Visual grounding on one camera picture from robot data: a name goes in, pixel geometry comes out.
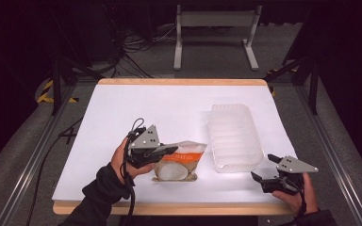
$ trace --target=plastic container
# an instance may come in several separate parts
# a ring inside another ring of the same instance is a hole
[[[263,161],[264,153],[248,106],[213,105],[208,129],[217,172],[248,172]]]

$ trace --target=gray carpet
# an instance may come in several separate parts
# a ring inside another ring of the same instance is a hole
[[[179,72],[173,70],[174,40],[167,40],[156,44],[148,51],[129,55],[141,68],[155,77],[260,78],[265,76],[267,70],[281,67],[281,62],[299,27],[299,25],[270,25],[260,26],[257,29],[253,47],[260,68],[258,72],[250,70],[240,42],[244,32],[240,28],[232,28],[221,35],[208,29],[187,31],[184,37],[182,70]],[[126,71],[133,70],[126,62],[121,60],[120,64],[124,69],[118,66],[115,76],[133,76]],[[290,83],[283,84],[283,86],[275,82],[270,84],[274,85],[274,100],[298,157],[320,169],[319,173],[312,174],[320,207],[330,209],[338,225],[359,225],[324,156],[324,148],[304,110],[304,103],[300,100],[296,88]],[[84,115],[93,87],[93,82],[78,84],[72,97],[79,98],[79,102],[66,104],[48,144],[51,144],[61,131]],[[52,107],[52,104],[41,103],[0,154],[0,214],[37,146],[47,122],[51,119]],[[318,112],[339,160],[348,171],[357,196],[362,202],[362,160],[322,86],[319,89]],[[67,144],[67,138],[62,138],[49,153],[41,175],[31,225],[58,225],[64,220],[64,216],[53,213],[51,197],[73,141],[72,138]],[[32,178],[9,225],[25,225],[36,179],[37,173]],[[259,225],[277,225],[291,219],[292,216],[260,216]],[[118,216],[111,216],[108,225],[118,225],[118,221]]]

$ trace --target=yellow and black tape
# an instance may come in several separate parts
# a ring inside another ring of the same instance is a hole
[[[49,79],[49,81],[45,84],[45,87],[43,88],[43,91],[41,92],[40,97],[37,100],[37,103],[42,103],[42,102],[46,102],[46,103],[53,103],[55,100],[52,97],[48,97],[48,92],[49,89],[51,87],[53,87],[54,85],[54,80]],[[78,103],[79,98],[70,98],[69,103]]]

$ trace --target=hand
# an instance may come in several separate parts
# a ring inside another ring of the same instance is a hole
[[[122,176],[123,169],[121,169],[121,165],[123,163],[124,147],[125,147],[125,143],[127,142],[127,140],[128,140],[128,138],[126,137],[123,140],[122,144],[116,149],[116,152],[114,152],[113,157],[111,158],[111,161],[110,161],[111,167],[114,169],[114,171],[116,171],[116,175],[123,185],[125,185],[125,182],[124,182],[124,178]],[[127,171],[133,179],[140,174],[150,172],[151,170],[154,169],[154,166],[155,166],[155,164],[152,163],[152,164],[143,166],[139,169],[136,169],[133,166],[131,166],[129,163],[126,163],[126,164],[127,164],[127,166],[126,166]]]
[[[316,194],[314,193],[314,188],[311,185],[310,177],[307,172],[303,173],[304,176],[304,200],[306,202],[306,212],[305,214],[315,213],[319,211],[317,206]],[[299,193],[291,196],[282,191],[273,191],[272,195],[284,202],[286,202],[293,213],[296,215],[299,214],[299,210],[302,206],[302,197]]]

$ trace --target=person's left hand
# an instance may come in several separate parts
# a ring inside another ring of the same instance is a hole
[[[126,137],[122,144],[116,149],[116,152],[114,152],[113,157],[111,158],[110,165],[116,171],[116,175],[119,178],[120,182],[125,185],[124,178],[122,176],[122,163],[123,163],[123,155],[124,155],[124,147],[125,143],[127,142],[128,137]],[[146,166],[143,166],[139,169],[136,169],[135,167],[131,166],[129,163],[126,163],[127,171],[130,174],[130,176],[134,179],[136,176],[150,172],[154,169],[155,164],[151,163]]]

